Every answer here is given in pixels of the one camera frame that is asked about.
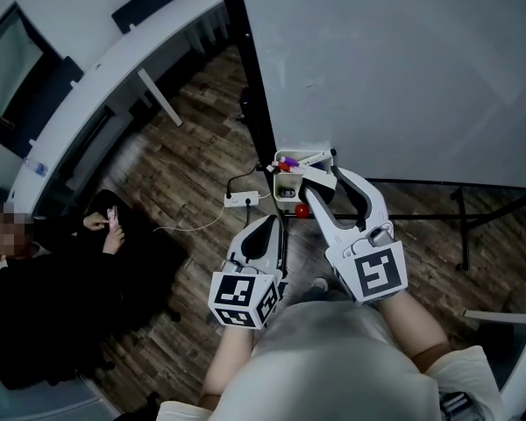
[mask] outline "white marker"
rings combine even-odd
[[[310,156],[309,158],[302,159],[301,161],[298,161],[298,163],[301,166],[308,166],[317,164],[318,162],[325,161],[327,159],[331,159],[333,156],[335,156],[337,152],[332,148],[331,150],[325,150],[321,153],[314,154]]]

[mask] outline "purple marker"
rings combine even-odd
[[[292,158],[288,158],[287,156],[281,156],[281,162],[284,162],[285,164],[289,165],[290,167],[298,167],[300,164],[298,161],[295,161]]]

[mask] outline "white sneaker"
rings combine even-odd
[[[327,283],[327,281],[325,281],[323,277],[317,277],[316,279],[314,279],[314,281],[312,282],[312,287],[318,287],[323,291],[328,291],[330,289],[329,284]]]

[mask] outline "power strip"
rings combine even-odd
[[[224,207],[246,207],[247,199],[249,199],[250,206],[257,206],[259,204],[259,192],[236,192],[232,193],[230,198],[224,194]]]

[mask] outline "white table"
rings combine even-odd
[[[467,310],[464,316],[480,321],[526,324],[526,314]],[[526,411],[526,345],[512,373],[502,387],[501,395],[505,407],[505,419],[520,417]]]
[[[174,0],[125,34],[85,73],[43,128],[28,154],[28,157],[48,166],[47,175],[36,175],[26,167],[19,170],[8,198],[14,203],[16,211],[33,213],[76,136],[125,78],[137,71],[150,54],[175,34],[223,3],[224,0]],[[146,72],[139,72],[146,82]],[[153,90],[152,85],[153,82],[147,83],[150,90]]]

